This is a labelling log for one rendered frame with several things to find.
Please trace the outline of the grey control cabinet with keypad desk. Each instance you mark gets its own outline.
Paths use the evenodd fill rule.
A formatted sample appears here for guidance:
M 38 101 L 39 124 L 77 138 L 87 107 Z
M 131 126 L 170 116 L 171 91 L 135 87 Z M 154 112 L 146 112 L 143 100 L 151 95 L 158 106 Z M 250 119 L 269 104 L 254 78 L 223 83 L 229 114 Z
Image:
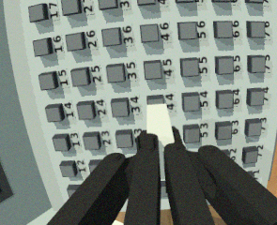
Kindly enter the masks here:
M 267 188 L 277 0 L 0 0 L 0 225 L 58 211 L 104 157 L 134 156 L 153 104 L 187 150 L 216 146 Z

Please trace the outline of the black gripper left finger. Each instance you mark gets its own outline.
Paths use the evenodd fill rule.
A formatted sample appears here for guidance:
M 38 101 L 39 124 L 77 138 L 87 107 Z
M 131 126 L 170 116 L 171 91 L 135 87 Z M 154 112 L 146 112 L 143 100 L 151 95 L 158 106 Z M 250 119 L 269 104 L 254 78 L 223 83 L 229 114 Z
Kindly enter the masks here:
M 136 137 L 136 146 L 132 157 L 104 157 L 46 225 L 113 225 L 127 199 L 123 225 L 161 225 L 157 104 L 146 105 L 146 130 Z

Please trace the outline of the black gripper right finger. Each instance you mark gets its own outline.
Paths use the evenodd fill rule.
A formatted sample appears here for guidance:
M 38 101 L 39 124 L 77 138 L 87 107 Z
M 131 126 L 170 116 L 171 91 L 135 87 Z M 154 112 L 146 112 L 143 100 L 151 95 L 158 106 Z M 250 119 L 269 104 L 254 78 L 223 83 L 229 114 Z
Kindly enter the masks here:
M 277 198 L 271 192 L 218 147 L 187 150 L 179 130 L 171 127 L 166 104 L 157 104 L 157 111 L 173 225 L 215 225 L 207 201 L 226 225 L 277 225 Z

